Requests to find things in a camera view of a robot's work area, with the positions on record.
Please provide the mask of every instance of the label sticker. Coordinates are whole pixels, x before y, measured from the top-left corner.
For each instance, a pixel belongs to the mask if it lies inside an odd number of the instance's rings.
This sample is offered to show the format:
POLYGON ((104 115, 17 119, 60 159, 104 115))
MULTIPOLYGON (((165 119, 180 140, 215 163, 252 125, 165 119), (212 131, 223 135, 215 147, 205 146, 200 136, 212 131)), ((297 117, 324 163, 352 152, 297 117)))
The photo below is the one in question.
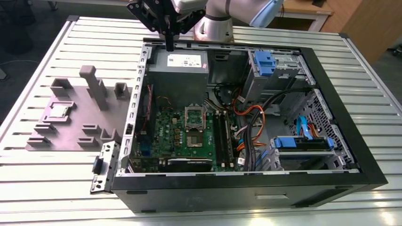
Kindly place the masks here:
POLYGON ((245 99, 241 96, 237 96, 237 100, 244 103, 245 99))
POLYGON ((168 55, 168 67, 201 67, 200 55, 168 55))
POLYGON ((239 158, 239 159, 237 159, 237 164, 239 164, 239 165, 244 165, 244 161, 245 161, 245 159, 239 158))

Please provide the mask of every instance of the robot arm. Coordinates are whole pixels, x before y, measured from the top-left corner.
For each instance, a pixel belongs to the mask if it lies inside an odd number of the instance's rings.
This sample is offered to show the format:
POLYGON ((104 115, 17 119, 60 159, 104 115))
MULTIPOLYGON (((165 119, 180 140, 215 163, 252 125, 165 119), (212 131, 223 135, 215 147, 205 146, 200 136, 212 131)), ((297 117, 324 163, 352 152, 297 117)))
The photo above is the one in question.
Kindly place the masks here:
POLYGON ((149 31, 165 40, 166 51, 173 51, 173 40, 185 34, 205 14, 207 0, 130 0, 129 12, 149 31))
POLYGON ((194 38, 232 40, 232 19, 253 27, 265 27, 284 0, 130 0, 126 8, 150 31, 165 40, 166 51, 173 41, 194 26, 194 38))

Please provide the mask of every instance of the aluminum table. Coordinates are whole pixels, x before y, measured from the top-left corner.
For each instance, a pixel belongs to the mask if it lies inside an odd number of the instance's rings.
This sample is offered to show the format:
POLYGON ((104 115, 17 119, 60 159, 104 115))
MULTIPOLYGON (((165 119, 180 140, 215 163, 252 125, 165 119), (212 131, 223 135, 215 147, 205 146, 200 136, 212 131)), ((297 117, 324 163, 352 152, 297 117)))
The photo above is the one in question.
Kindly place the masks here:
MULTIPOLYGON (((388 184, 317 208, 133 214, 114 195, 89 195, 93 152, 28 152, 54 78, 85 85, 81 65, 105 86, 132 83, 144 37, 134 20, 69 17, 0 127, 0 222, 57 225, 400 225, 402 107, 355 46, 337 34, 235 27, 233 40, 313 49, 388 184)), ((181 35, 192 39, 192 33, 181 35)))

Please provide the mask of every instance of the power supply label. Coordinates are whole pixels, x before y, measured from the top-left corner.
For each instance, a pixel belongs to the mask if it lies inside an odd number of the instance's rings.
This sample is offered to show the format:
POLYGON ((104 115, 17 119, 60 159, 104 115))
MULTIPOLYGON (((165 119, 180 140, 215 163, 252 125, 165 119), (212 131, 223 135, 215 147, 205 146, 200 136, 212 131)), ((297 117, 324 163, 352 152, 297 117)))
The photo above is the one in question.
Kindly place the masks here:
POLYGON ((201 67, 200 55, 168 55, 168 67, 201 67))

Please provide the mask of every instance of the ram slot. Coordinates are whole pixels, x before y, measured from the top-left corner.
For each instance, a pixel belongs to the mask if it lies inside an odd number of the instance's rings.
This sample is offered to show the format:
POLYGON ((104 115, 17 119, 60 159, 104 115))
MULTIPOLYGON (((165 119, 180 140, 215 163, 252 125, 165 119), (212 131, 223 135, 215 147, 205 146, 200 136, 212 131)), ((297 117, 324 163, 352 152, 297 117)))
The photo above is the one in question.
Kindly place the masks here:
POLYGON ((212 123, 213 123, 216 166, 220 166, 223 163, 223 158, 221 158, 221 136, 220 136, 220 128, 219 128, 219 114, 213 115, 212 123))
POLYGON ((225 132, 225 120, 224 114, 219 115, 219 129, 220 129, 220 145, 221 145, 221 152, 223 152, 223 162, 225 167, 229 166, 229 159, 228 159, 228 145, 227 145, 227 132, 225 132))
POLYGON ((229 126, 229 120, 228 120, 228 114, 224 113, 224 125, 225 125, 225 143, 227 143, 227 154, 228 154, 228 161, 229 163, 233 162, 233 156, 232 156, 232 138, 231 138, 231 126, 229 126))

